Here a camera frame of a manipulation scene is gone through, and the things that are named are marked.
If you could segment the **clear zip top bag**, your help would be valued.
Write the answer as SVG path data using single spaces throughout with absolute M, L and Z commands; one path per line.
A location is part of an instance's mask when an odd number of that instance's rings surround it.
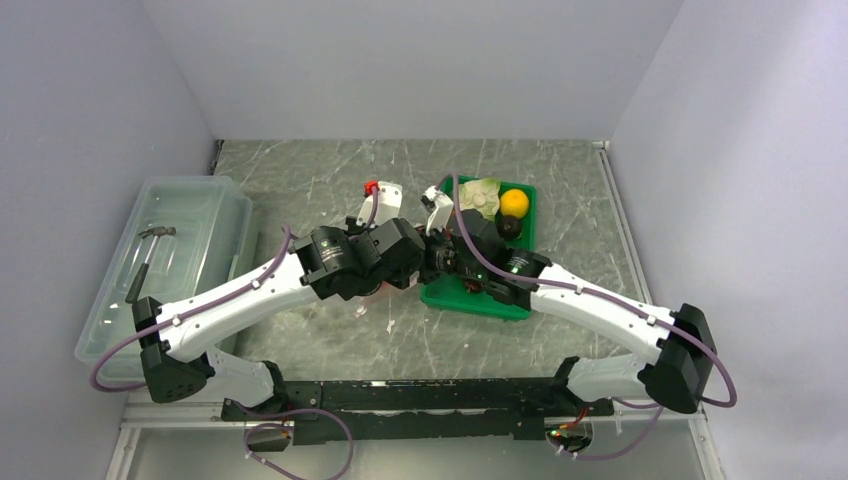
M 371 295 L 360 297 L 357 300 L 356 308 L 354 309 L 354 317 L 359 318 L 365 315 L 368 309 L 375 303 L 382 301 L 384 298 L 390 298 L 395 288 L 387 282 L 383 282 L 380 287 Z

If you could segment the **white green cabbage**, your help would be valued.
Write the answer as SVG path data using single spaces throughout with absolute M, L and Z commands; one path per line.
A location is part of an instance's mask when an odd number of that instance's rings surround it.
M 494 222 L 500 209 L 501 182 L 496 178 L 468 180 L 460 184 L 459 206 L 461 211 L 474 210 Z

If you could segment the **orange fruit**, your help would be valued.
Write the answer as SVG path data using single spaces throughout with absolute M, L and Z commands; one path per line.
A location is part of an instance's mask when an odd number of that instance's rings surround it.
M 521 189 L 510 189 L 500 196 L 499 212 L 502 216 L 523 219 L 530 210 L 531 202 L 528 195 Z

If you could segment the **dark red grape bunch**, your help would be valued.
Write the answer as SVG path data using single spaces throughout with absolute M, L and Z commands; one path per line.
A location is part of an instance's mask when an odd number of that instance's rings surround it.
M 464 279 L 463 285 L 470 294 L 479 294 L 483 291 L 483 283 L 479 280 Z

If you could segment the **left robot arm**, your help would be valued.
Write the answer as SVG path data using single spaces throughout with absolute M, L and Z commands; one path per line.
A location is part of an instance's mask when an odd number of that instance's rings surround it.
M 407 288 L 425 258 L 422 235 L 392 218 L 362 233 L 322 226 L 287 239 L 271 261 L 178 302 L 154 304 L 156 322 L 143 336 L 146 386 L 160 404 L 201 395 L 231 400 L 272 420 L 287 406 L 279 368 L 251 362 L 218 345 L 241 330 L 285 310 L 337 296 L 365 297 L 389 283 Z

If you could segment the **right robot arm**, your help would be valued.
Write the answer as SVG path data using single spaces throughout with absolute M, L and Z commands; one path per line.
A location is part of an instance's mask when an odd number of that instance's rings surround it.
M 581 279 L 543 255 L 507 245 L 476 211 L 450 216 L 442 226 L 430 219 L 419 231 L 427 247 L 424 278 L 454 278 L 475 297 L 571 321 L 626 348 L 623 357 L 565 359 L 550 391 L 560 413 L 574 415 L 610 397 L 646 397 L 684 414 L 706 402 L 717 349 L 701 309 L 654 306 Z

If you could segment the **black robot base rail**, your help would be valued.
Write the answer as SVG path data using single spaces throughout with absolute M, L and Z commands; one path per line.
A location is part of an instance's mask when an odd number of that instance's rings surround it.
M 558 421 L 610 417 L 608 400 L 584 403 L 549 378 L 392 381 L 289 381 L 284 404 L 243 412 L 226 401 L 225 422 L 281 415 L 296 446 L 356 440 L 510 437 L 541 440 Z

